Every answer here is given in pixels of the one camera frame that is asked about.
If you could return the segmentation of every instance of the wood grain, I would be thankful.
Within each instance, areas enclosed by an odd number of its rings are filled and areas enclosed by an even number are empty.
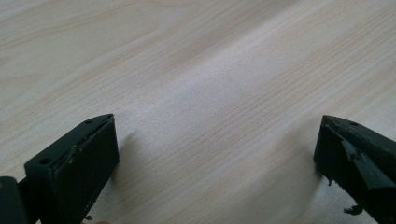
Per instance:
[[[391,0],[0,1],[0,171],[116,116],[93,222],[374,223],[314,171],[323,114],[396,139]]]

